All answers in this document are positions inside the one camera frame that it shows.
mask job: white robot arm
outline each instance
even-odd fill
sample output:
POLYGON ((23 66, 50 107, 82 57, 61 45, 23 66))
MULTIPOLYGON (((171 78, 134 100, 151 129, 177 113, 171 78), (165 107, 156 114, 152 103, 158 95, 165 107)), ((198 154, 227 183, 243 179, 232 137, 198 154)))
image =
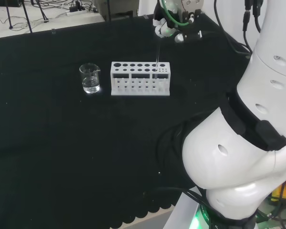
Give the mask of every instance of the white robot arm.
MULTIPOLYGON (((189 20, 178 13, 180 4, 165 2, 175 19, 189 20)), ((201 7, 185 8, 186 15, 201 7)), ((167 17, 161 20, 156 27, 159 36, 180 29, 167 17)), ((231 220, 253 217, 261 202, 286 181, 286 0, 268 0, 244 76, 220 107, 187 136, 183 162, 194 183, 207 189, 209 204, 231 220)))

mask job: table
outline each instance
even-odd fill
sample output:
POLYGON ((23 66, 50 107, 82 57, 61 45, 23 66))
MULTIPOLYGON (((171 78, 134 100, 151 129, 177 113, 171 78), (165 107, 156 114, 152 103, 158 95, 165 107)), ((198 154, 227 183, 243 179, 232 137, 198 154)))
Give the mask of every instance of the table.
MULTIPOLYGON (((91 23, 97 23, 104 21, 103 17, 99 13, 93 13, 92 11, 67 17, 65 13, 66 9, 60 9, 60 8, 52 8, 52 9, 44 9, 45 15, 49 18, 49 22, 44 23, 41 15, 41 11, 39 8, 34 7, 31 5, 30 2, 25 2, 25 7, 28 12, 28 16, 30 21, 34 21, 32 23, 32 31, 38 32, 38 31, 45 31, 45 30, 51 30, 51 29, 60 29, 65 27, 71 27, 71 26, 78 26, 78 25, 85 25, 85 24, 91 24, 91 23)), ((18 17, 24 17, 24 18, 11 18, 12 25, 16 23, 23 22, 25 24, 25 14, 23 7, 9 7, 10 15, 11 16, 18 16, 18 17)), ((0 7, 0 19, 4 22, 8 18, 6 8, 0 7)), ((16 25, 16 28, 13 30, 9 29, 9 21, 7 20, 4 24, 0 22, 0 37, 6 37, 6 36, 14 36, 24 33, 30 33, 29 28, 21 29, 21 24, 16 25)))
MULTIPOLYGON (((202 18, 202 30, 217 30, 202 18)), ((111 62, 153 61, 157 43, 151 17, 0 38, 0 228, 118 228, 176 204, 180 193, 144 193, 191 186, 170 153, 159 174, 156 141, 216 108, 248 60, 224 37, 168 38, 171 96, 112 97, 111 62), (82 90, 85 62, 102 71, 98 94, 82 90)))

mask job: tripod leg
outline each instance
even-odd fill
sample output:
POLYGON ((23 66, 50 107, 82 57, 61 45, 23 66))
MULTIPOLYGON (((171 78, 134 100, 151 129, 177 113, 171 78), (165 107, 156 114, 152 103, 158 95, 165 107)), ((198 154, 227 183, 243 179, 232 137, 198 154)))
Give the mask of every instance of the tripod leg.
POLYGON ((49 19, 46 17, 46 15, 44 14, 44 12, 43 12, 43 10, 42 10, 42 8, 41 8, 41 5, 40 5, 39 0, 36 0, 36 2, 37 2, 38 6, 39 6, 39 9, 40 9, 40 11, 41 11, 43 20, 44 20, 44 21, 49 20, 49 19))
POLYGON ((21 0, 21 1, 22 1, 22 6, 23 6, 24 13, 25 13, 25 17, 26 17, 28 25, 29 25, 30 32, 33 33, 32 28, 31 28, 31 24, 30 24, 30 20, 28 17, 28 13, 27 13, 27 10, 25 9, 24 0, 21 0))
POLYGON ((9 11, 9 6, 8 6, 8 1, 4 0, 5 3, 5 7, 6 7, 6 11, 8 12, 8 18, 9 18, 9 22, 10 22, 10 29, 12 29, 12 25, 11 25, 11 21, 10 21, 10 11, 9 11))

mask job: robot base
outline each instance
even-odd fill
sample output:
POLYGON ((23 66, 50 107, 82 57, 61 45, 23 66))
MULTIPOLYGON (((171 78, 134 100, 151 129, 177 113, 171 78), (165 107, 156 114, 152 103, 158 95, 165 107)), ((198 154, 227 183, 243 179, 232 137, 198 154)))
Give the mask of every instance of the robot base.
MULTIPOLYGON (((194 216, 191 226, 189 229, 209 229, 209 217, 206 211, 204 211, 204 208, 199 205, 196 215, 194 216)), ((254 225, 254 227, 245 227, 245 229, 258 229, 257 224, 254 225)))

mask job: floor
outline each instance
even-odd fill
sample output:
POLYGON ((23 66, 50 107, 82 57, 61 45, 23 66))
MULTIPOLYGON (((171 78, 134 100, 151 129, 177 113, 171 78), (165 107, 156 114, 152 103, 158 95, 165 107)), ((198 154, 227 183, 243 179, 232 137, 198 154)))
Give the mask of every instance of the floor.
MULTIPOLYGON (((52 8, 44 10, 45 15, 47 16, 47 18, 49 18, 49 22, 44 23, 39 8, 32 6, 30 2, 25 2, 25 7, 28 12, 28 17, 31 21, 31 27, 33 32, 85 25, 85 24, 104 21, 103 17, 99 13, 94 13, 92 11, 68 17, 66 15, 66 12, 68 12, 68 10, 61 8, 60 9, 52 8)), ((12 25, 15 25, 16 23, 17 25, 14 26, 13 28, 14 30, 9 29, 9 21, 7 20, 8 16, 6 8, 0 7, 0 20, 4 22, 2 23, 0 21, 0 37, 29 33, 30 30, 27 27, 23 7, 19 8, 10 7, 9 10, 10 10, 12 25)))

